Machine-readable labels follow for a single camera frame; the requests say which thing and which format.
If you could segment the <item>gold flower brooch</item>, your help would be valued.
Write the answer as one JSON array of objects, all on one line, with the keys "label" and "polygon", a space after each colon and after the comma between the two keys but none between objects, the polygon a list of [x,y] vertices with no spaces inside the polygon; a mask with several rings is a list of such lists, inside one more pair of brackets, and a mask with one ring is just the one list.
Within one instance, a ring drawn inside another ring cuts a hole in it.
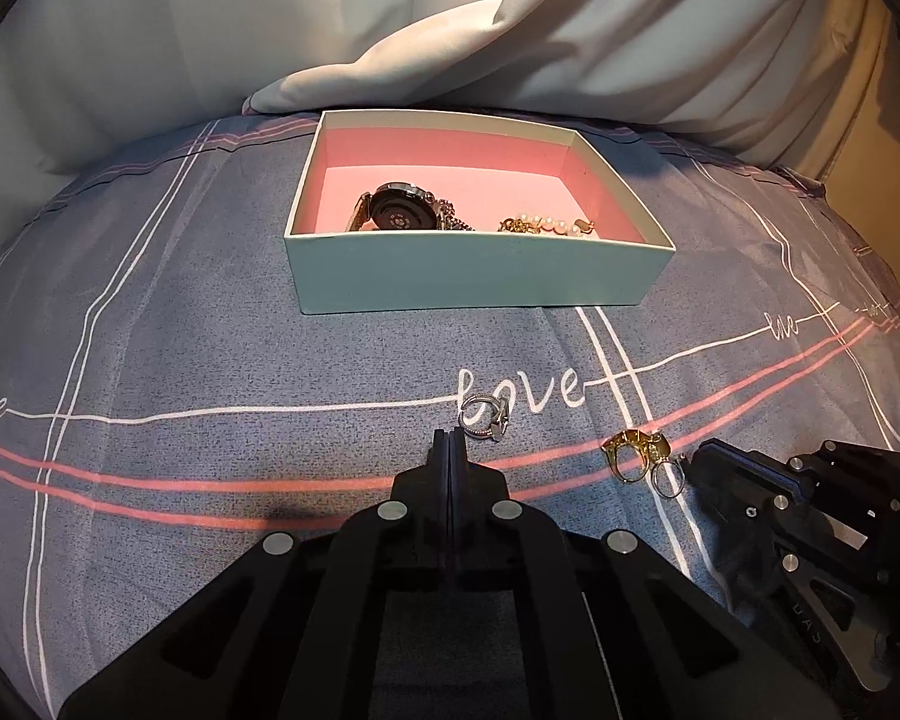
[{"label": "gold flower brooch", "polygon": [[525,224],[521,220],[515,218],[505,218],[499,224],[497,231],[499,232],[521,232],[525,229]]}]

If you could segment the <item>blue-grey patterned bedsheet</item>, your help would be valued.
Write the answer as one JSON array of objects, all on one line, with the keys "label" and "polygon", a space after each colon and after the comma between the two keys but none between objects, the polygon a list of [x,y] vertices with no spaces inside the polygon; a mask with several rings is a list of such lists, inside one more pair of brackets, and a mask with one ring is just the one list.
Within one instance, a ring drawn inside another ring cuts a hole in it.
[{"label": "blue-grey patterned bedsheet", "polygon": [[0,667],[41,718],[268,525],[380,499],[471,394],[473,457],[572,532],[639,533],[711,595],[692,496],[617,483],[624,427],[775,458],[900,450],[900,294],[809,188],[662,133],[585,128],[676,245],[634,307],[306,316],[283,229],[310,115],[125,149],[0,247]]}]

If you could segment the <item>teal box pink interior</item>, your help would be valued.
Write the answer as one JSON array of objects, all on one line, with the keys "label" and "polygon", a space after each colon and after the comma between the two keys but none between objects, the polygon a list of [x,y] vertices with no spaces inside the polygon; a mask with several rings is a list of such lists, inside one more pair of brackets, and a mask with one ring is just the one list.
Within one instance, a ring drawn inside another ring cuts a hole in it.
[{"label": "teal box pink interior", "polygon": [[[387,182],[434,193],[447,229],[349,231]],[[505,218],[521,232],[499,232]],[[587,220],[592,234],[574,223]],[[388,310],[634,305],[676,245],[639,193],[571,128],[436,110],[330,110],[289,208],[284,245],[311,316]]]}]

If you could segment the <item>white curtain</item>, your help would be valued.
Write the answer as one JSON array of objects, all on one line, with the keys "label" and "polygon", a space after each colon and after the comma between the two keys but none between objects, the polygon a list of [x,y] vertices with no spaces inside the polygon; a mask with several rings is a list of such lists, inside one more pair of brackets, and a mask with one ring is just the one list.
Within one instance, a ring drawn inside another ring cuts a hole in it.
[{"label": "white curtain", "polygon": [[238,112],[592,117],[816,176],[888,21],[881,0],[17,0],[0,25],[0,244],[120,146]]}]

